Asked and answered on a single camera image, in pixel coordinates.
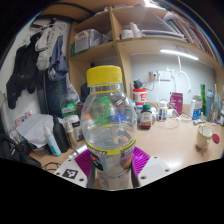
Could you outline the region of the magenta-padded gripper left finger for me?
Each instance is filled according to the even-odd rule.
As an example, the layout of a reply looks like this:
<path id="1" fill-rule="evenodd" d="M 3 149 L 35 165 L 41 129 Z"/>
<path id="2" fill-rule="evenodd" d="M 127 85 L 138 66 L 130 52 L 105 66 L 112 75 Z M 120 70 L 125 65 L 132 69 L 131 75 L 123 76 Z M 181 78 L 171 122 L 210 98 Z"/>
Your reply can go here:
<path id="1" fill-rule="evenodd" d="M 95 182 L 95 168 L 92 164 L 88 150 L 83 151 L 78 156 L 70 156 L 54 172 L 67 181 L 70 181 L 84 188 L 93 188 Z"/>

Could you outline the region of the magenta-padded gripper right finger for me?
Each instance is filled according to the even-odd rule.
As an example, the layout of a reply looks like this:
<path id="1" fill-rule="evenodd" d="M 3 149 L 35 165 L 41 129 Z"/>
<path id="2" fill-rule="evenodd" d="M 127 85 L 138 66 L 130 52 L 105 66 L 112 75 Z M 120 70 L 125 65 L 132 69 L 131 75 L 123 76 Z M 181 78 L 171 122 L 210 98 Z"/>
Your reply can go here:
<path id="1" fill-rule="evenodd" d="M 171 169 L 158 155 L 150 156 L 143 150 L 134 148 L 131 169 L 134 188 L 146 186 L 171 173 Z"/>

